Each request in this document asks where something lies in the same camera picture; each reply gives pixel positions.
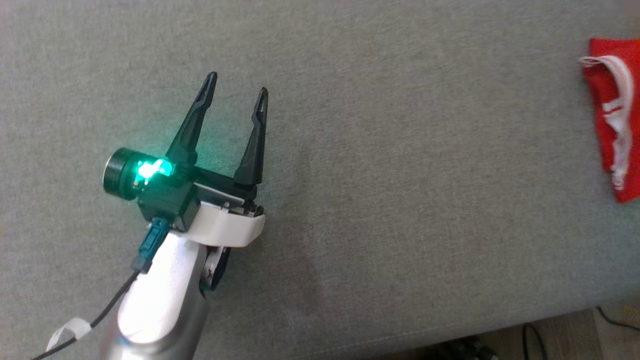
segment gray couch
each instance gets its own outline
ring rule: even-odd
[[[198,151],[218,172],[269,88],[268,222],[196,359],[373,356],[638,294],[640,202],[611,194],[576,59],[639,19],[608,0],[2,2],[2,357],[125,281],[145,223],[104,162],[162,155],[211,70]]]

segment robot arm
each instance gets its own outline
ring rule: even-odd
[[[195,166],[216,80],[215,72],[207,76],[164,158],[122,148],[107,163],[105,191],[137,198],[150,231],[132,263],[141,273],[110,324],[101,360],[191,359],[208,312],[204,294],[220,281],[230,249],[262,232],[265,216],[254,200],[262,182],[268,92],[260,90],[253,131],[231,178]]]

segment black wire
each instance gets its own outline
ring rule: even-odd
[[[69,340],[65,341],[64,343],[58,345],[57,347],[52,348],[51,350],[45,351],[42,354],[36,356],[36,357],[32,357],[31,360],[41,360],[44,359],[45,357],[49,357],[57,352],[59,352],[60,350],[64,349],[65,347],[73,344],[76,342],[76,338],[70,338]]]
[[[600,313],[600,316],[602,316],[604,321],[608,322],[609,324],[615,325],[615,326],[626,327],[627,329],[631,329],[631,330],[635,330],[635,331],[640,331],[640,327],[635,327],[635,326],[629,325],[627,323],[621,323],[621,322],[617,322],[616,320],[611,320],[607,315],[605,315],[604,311],[602,311],[602,308],[600,306],[596,306],[596,309],[598,309],[598,312]]]
[[[91,322],[90,326],[92,329],[98,326],[98,324],[107,316],[109,311],[113,309],[113,306],[118,302],[118,299],[120,299],[120,297],[122,297],[122,295],[129,290],[129,288],[131,287],[131,284],[133,284],[133,282],[136,280],[139,274],[140,274],[140,270],[136,270],[133,272],[133,274],[131,274],[131,276],[127,279],[124,285],[120,287],[116,295],[113,296],[113,299],[111,299],[107,307],[105,307],[104,310],[102,310],[102,312],[100,313],[100,315],[98,315],[98,317],[96,317],[95,320]],[[31,360],[41,360],[41,359],[44,359],[45,357],[49,357],[75,342],[76,342],[76,338],[71,338],[65,341],[64,343],[48,351],[45,351],[36,357],[32,357]]]
[[[524,352],[524,360],[529,360],[529,347],[527,346],[527,328],[530,327],[533,333],[536,335],[538,344],[540,345],[540,353],[542,354],[542,360],[547,360],[547,349],[545,348],[545,342],[542,341],[540,333],[535,326],[526,323],[522,326],[522,351]]]
[[[118,292],[113,297],[113,299],[111,299],[111,302],[109,302],[107,307],[105,307],[104,310],[102,310],[102,312],[100,313],[100,315],[98,315],[98,317],[96,317],[95,320],[91,322],[91,328],[92,329],[94,327],[96,327],[102,321],[102,319],[104,319],[105,316],[107,316],[109,311],[111,311],[113,306],[118,302],[118,299],[124,293],[129,291],[129,287],[131,286],[131,284],[133,284],[133,282],[136,280],[136,278],[138,277],[139,274],[140,274],[140,270],[136,270],[136,271],[133,272],[133,274],[131,274],[131,276],[127,279],[127,281],[124,283],[124,285],[122,285],[122,287],[118,290]]]

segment teal connector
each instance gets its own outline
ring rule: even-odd
[[[141,274],[149,271],[152,260],[170,229],[169,222],[163,218],[154,218],[151,221],[149,232],[138,248],[138,256],[131,263],[133,270],[140,270]]]

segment red bag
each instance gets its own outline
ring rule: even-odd
[[[640,40],[593,38],[580,59],[589,83],[602,166],[619,202],[640,196]]]

